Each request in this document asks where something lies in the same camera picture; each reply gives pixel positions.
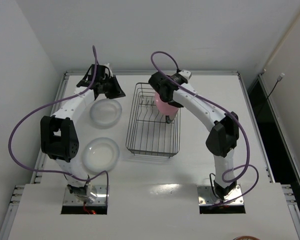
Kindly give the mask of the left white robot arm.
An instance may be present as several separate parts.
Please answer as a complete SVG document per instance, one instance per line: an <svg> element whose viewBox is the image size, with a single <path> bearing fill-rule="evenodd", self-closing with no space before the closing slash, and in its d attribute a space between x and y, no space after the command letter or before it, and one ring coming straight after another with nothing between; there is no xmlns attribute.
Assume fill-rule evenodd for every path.
<svg viewBox="0 0 300 240"><path fill-rule="evenodd" d="M51 116L40 121L41 150L57 162L67 179L69 192L83 202L92 195L91 177L77 158L80 143L76 124L89 105L90 117L100 127L115 125L122 114L117 98L125 97L110 65L95 63L76 85L72 96Z"/></svg>

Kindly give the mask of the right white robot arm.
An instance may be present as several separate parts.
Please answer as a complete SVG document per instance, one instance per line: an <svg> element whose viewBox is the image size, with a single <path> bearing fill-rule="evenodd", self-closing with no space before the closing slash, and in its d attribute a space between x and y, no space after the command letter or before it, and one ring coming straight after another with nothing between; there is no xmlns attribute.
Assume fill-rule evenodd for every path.
<svg viewBox="0 0 300 240"><path fill-rule="evenodd" d="M188 70L180 70L170 76L185 89L180 89L159 72L152 74L148 83L159 94L162 102L186 108L206 127L209 135L205 144L213 154L215 166L214 193L224 200L237 185L237 181L233 179L239 127L223 110L198 98L197 92L190 85L191 76L192 73Z"/></svg>

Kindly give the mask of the pink plastic plate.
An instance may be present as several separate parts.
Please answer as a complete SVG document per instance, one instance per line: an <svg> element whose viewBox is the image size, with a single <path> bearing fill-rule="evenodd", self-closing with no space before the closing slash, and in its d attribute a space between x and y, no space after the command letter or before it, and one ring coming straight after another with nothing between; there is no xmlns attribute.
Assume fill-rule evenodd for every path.
<svg viewBox="0 0 300 240"><path fill-rule="evenodd" d="M157 92L154 94L154 103L158 111L165 116L175 116L179 110L177 107L169 105L167 102L163 102Z"/></svg>

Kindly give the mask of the blue rimmed white plate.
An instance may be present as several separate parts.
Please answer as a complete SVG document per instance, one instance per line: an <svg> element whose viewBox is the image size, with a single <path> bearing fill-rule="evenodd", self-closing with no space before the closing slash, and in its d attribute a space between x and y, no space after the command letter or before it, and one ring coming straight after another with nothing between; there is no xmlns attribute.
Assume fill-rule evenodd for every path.
<svg viewBox="0 0 300 240"><path fill-rule="evenodd" d="M171 124L175 120L177 115L178 115L178 113L173 114L173 115L165 115L165 123L166 124Z"/></svg>

